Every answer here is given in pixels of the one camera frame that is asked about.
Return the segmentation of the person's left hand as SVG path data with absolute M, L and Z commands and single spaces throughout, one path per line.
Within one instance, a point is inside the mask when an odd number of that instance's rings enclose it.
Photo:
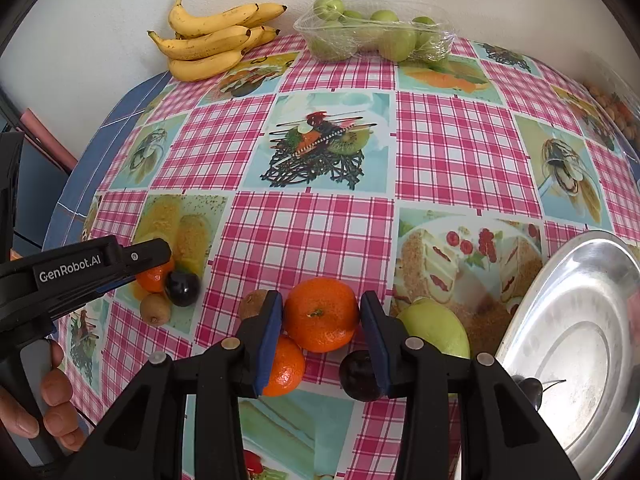
M 60 345 L 50 340 L 51 369 L 43 377 L 40 391 L 48 409 L 43 415 L 43 427 L 66 450 L 77 452 L 86 435 L 79 427 L 78 414 L 72 404 L 73 388 L 67 376 L 58 368 L 64 358 Z M 5 388 L 1 389 L 0 417 L 10 434 L 33 439 L 39 434 L 39 422 L 32 417 Z

